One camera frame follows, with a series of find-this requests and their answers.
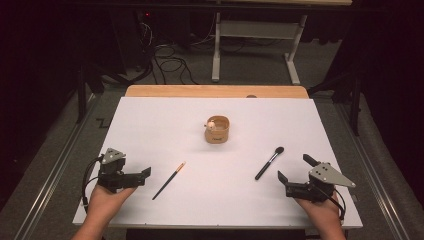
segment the white metal stand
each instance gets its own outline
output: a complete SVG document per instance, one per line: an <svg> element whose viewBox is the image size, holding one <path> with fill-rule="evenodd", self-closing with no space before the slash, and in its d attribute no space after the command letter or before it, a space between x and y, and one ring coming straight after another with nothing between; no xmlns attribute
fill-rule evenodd
<svg viewBox="0 0 424 240"><path fill-rule="evenodd" d="M212 65L212 82L219 82L221 64L220 38L227 37L252 37L271 39L292 39L290 53L284 54L286 65L293 85L300 85L299 77L294 66L294 56L299 46L300 37L305 27L306 15L303 15L299 23L275 23L253 21L221 21L221 14L216 13L215 24L215 51Z"/></svg>

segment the white tabletop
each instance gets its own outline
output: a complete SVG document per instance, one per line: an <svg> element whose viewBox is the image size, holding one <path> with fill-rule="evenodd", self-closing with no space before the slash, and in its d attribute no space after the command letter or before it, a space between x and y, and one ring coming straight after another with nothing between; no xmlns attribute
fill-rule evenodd
<svg viewBox="0 0 424 240"><path fill-rule="evenodd" d="M230 120L224 144L204 139L204 124L213 115ZM285 151L255 181L278 146ZM305 212L285 196L277 171L290 182L306 182L312 167L303 161L305 153L339 170L310 99L123 97L100 153L107 148L127 155L125 173L152 167L146 185L110 222L117 227L310 228ZM184 161L183 169L152 200ZM87 195L92 188L88 186ZM362 227L348 190L338 189L347 205L344 227ZM73 223L82 224L84 218L79 207Z"/></svg>

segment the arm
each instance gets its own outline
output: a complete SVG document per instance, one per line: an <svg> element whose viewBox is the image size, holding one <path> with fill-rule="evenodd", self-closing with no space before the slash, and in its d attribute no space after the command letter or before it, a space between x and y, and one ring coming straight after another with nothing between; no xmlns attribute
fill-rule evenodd
<svg viewBox="0 0 424 240"><path fill-rule="evenodd" d="M101 239L109 221L135 190L136 188L126 188L119 193L111 193L106 188L96 185L91 193L87 217L72 239Z"/></svg>
<svg viewBox="0 0 424 240"><path fill-rule="evenodd" d="M339 208L330 200L312 203L307 200L296 199L296 202L308 214L309 219L318 229L322 240L346 239L339 219Z"/></svg>

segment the black brush handle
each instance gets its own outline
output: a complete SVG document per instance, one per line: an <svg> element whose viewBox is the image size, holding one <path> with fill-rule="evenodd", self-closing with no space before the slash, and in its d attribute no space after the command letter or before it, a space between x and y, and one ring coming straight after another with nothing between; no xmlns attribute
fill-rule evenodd
<svg viewBox="0 0 424 240"><path fill-rule="evenodd" d="M159 189L159 191L156 193L156 195L152 198L152 200L155 200L156 197L162 192L163 189L165 189L165 187L168 185L168 183L175 177L175 175L177 175L177 171L175 171L171 177L166 181L166 183Z"/></svg>
<svg viewBox="0 0 424 240"><path fill-rule="evenodd" d="M265 170L269 167L269 165L271 165L270 162L267 162L265 164L265 166L261 169L261 171L259 171L258 175L256 175L255 180L258 180L262 176L262 174L264 174Z"/></svg>

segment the wooden edge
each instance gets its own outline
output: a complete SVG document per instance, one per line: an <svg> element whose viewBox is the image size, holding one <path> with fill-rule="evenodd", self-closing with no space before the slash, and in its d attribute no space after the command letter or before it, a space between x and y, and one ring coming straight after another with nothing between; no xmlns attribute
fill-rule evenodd
<svg viewBox="0 0 424 240"><path fill-rule="evenodd" d="M302 86L132 85L125 97L309 98Z"/></svg>

